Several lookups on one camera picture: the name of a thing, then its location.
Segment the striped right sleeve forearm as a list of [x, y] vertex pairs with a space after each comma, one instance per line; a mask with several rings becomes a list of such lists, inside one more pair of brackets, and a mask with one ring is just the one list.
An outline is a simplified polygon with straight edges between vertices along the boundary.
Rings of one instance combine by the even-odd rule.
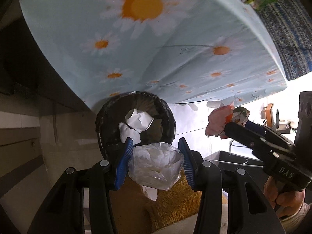
[[294, 215], [283, 217], [280, 222], [285, 233], [309, 233], [311, 231], [311, 204], [304, 202]]

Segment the person's right hand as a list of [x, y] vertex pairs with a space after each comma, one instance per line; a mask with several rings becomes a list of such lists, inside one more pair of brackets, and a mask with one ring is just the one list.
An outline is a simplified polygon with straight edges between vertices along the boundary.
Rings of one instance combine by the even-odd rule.
[[279, 218], [296, 214], [305, 200], [305, 190], [279, 194], [277, 181], [271, 176], [268, 177], [264, 185], [263, 193], [273, 208], [280, 206], [280, 209], [276, 212]]

